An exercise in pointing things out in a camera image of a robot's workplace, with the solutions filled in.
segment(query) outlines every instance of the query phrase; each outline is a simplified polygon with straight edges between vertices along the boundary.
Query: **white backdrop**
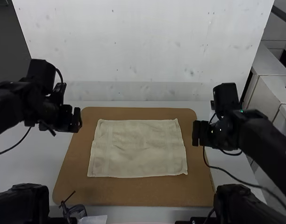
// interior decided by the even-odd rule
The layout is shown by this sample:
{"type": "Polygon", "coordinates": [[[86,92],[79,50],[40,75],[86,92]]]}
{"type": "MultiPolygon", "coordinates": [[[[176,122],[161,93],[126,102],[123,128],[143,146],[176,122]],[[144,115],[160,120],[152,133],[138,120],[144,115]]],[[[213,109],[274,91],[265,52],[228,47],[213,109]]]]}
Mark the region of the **white backdrop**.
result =
{"type": "MultiPolygon", "coordinates": [[[[235,82],[241,94],[273,4],[273,0],[13,2],[32,58],[54,64],[66,81],[103,86],[99,92],[103,99],[80,87],[80,94],[91,100],[105,100],[110,91],[118,95],[117,82],[128,82],[127,86],[147,82],[157,88],[189,83],[185,93],[182,85],[172,90],[175,94],[166,87],[159,90],[160,95],[177,95],[180,100],[183,94],[190,100],[197,94],[208,100],[212,87],[222,82],[235,82]]],[[[122,100],[146,100],[140,88],[126,89],[122,100]]],[[[152,94],[150,100],[161,100],[160,95],[152,94]]]]}

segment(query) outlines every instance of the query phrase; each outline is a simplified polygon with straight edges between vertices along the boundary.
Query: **folded towel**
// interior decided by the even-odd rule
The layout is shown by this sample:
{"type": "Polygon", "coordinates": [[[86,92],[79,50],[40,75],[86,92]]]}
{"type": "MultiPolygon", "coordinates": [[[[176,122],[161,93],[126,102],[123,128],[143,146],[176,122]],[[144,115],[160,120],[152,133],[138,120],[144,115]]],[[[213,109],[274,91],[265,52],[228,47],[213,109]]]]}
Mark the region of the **folded towel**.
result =
{"type": "Polygon", "coordinates": [[[179,174],[187,175],[187,163],[177,119],[98,121],[87,176],[179,174]]]}

